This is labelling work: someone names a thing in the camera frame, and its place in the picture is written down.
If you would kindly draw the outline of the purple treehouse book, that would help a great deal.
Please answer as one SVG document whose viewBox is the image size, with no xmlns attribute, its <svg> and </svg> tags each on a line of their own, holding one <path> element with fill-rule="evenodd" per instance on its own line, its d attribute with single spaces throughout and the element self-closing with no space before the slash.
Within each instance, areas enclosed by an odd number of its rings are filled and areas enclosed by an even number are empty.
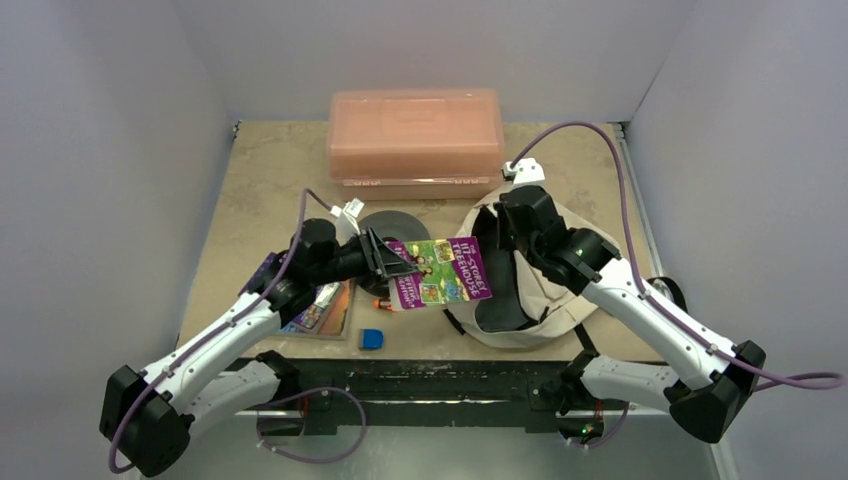
<svg viewBox="0 0 848 480">
<path fill-rule="evenodd" d="M 475 237 L 390 241 L 413 271 L 388 282 L 394 311 L 488 299 L 493 295 Z"/>
</svg>

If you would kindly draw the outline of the orange cover book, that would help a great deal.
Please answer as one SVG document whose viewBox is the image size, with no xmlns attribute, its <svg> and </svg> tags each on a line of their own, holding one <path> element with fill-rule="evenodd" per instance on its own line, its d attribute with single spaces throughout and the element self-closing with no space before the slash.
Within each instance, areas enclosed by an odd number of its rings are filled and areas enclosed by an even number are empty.
<svg viewBox="0 0 848 480">
<path fill-rule="evenodd" d="M 349 317 L 349 308 L 354 296 L 354 283 L 352 280 L 347 280 L 348 286 L 344 296 L 337 302 L 331 313 L 331 317 L 323 325 L 320 333 L 324 335 L 303 335 L 303 334 L 280 334 L 287 337 L 303 337 L 316 340 L 344 340 L 347 337 L 347 323 Z"/>
</svg>

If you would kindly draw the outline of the cream canvas backpack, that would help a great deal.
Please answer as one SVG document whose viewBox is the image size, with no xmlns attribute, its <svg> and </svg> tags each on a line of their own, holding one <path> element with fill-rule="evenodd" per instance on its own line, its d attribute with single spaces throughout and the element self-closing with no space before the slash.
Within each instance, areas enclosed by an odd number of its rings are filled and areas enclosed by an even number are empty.
<svg viewBox="0 0 848 480">
<path fill-rule="evenodd" d="M 529 349 L 573 331 L 599 308 L 545 279 L 519 252 L 498 247 L 493 204 L 506 191 L 501 187 L 479 200 L 457 232 L 477 240 L 492 296 L 450 304 L 443 313 L 458 332 L 489 347 Z"/>
</svg>

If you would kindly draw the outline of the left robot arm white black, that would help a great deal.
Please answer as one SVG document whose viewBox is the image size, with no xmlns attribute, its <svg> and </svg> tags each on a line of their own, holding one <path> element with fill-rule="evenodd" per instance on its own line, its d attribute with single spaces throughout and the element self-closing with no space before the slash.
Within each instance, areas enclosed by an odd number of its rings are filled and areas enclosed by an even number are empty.
<svg viewBox="0 0 848 480">
<path fill-rule="evenodd" d="M 305 311 L 318 287 L 354 278 L 381 283 L 416 271 L 371 229 L 339 244 L 330 221 L 301 222 L 289 249 L 209 327 L 141 370 L 124 365 L 109 377 L 99 429 L 110 442 L 110 470 L 159 475 L 193 435 L 226 415 L 255 406 L 284 409 L 320 393 L 303 388 L 299 370 L 271 351 L 232 377 L 220 374 L 248 347 Z"/>
</svg>

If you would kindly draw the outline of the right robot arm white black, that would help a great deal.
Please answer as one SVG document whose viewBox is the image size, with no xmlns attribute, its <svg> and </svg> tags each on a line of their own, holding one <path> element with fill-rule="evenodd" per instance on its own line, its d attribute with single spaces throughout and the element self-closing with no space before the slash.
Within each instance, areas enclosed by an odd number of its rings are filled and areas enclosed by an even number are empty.
<svg viewBox="0 0 848 480">
<path fill-rule="evenodd" d="M 640 277 L 605 237 L 568 227 L 542 187 L 503 193 L 494 209 L 500 248 L 519 252 L 544 278 L 617 318 L 665 363 L 582 353 L 561 381 L 564 399 L 576 407 L 594 399 L 635 403 L 669 414 L 700 441 L 721 440 L 754 393 L 765 351 L 693 319 Z"/>
</svg>

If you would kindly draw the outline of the black filament spool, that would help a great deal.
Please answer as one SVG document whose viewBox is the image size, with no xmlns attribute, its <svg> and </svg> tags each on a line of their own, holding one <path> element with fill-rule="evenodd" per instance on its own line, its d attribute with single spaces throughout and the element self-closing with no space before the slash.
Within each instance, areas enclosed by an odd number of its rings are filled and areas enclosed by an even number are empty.
<svg viewBox="0 0 848 480">
<path fill-rule="evenodd" d="M 362 231 L 371 228 L 384 241 L 421 241 L 432 238 L 426 226 L 415 216 L 397 211 L 383 210 L 371 213 L 358 222 Z"/>
</svg>

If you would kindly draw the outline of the small orange toy car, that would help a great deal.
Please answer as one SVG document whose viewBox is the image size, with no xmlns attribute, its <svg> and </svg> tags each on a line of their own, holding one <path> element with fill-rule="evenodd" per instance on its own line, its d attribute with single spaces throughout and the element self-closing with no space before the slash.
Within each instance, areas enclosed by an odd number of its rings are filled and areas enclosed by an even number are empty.
<svg viewBox="0 0 848 480">
<path fill-rule="evenodd" d="M 391 300 L 389 298 L 378 298 L 378 299 L 376 299 L 374 301 L 374 306 L 379 310 L 395 312 L 395 309 L 392 306 Z"/>
</svg>

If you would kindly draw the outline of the blue eraser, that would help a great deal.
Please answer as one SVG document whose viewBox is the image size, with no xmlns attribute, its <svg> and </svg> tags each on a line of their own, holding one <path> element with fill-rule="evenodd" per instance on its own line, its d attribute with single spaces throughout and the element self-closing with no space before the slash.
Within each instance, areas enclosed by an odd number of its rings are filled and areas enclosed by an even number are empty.
<svg viewBox="0 0 848 480">
<path fill-rule="evenodd" d="M 384 333 L 379 329 L 361 329 L 358 347 L 362 351 L 376 351 L 383 348 Z"/>
</svg>

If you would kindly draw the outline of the pink translucent storage box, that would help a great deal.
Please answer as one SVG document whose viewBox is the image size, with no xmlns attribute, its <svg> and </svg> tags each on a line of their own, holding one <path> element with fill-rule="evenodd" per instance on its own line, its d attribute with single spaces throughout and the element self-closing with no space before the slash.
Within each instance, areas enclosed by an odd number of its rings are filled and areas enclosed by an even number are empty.
<svg viewBox="0 0 848 480">
<path fill-rule="evenodd" d="M 479 199 L 501 186 L 505 140 L 489 88 L 336 93 L 328 176 L 368 200 Z"/>
</svg>

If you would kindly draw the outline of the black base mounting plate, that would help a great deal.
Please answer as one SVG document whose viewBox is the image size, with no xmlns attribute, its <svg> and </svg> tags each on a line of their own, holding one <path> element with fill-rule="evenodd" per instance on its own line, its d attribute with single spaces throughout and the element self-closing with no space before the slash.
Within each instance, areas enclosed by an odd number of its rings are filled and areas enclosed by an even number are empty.
<svg viewBox="0 0 848 480">
<path fill-rule="evenodd" d="M 620 400 L 580 397 L 564 381 L 566 361 L 287 359 L 288 378 L 255 407 L 265 418 L 303 417 L 302 433 L 341 426 L 512 427 L 576 430 L 597 411 L 612 427 Z"/>
</svg>

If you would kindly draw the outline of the aluminium rail right side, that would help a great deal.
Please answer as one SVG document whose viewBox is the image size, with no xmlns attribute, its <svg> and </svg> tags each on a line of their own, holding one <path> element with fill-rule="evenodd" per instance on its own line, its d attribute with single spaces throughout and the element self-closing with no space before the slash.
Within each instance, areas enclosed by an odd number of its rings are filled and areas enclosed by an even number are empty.
<svg viewBox="0 0 848 480">
<path fill-rule="evenodd" d="M 634 205 L 638 211 L 638 217 L 649 255 L 649 262 L 653 276 L 648 279 L 648 282 L 660 291 L 666 298 L 671 300 L 673 304 L 687 312 L 688 307 L 682 288 L 675 280 L 665 275 L 665 269 L 662 265 L 650 220 L 645 209 L 640 186 L 636 178 L 636 172 L 626 138 L 626 123 L 611 123 L 611 127 L 617 139 L 623 163 L 627 171 Z"/>
</svg>

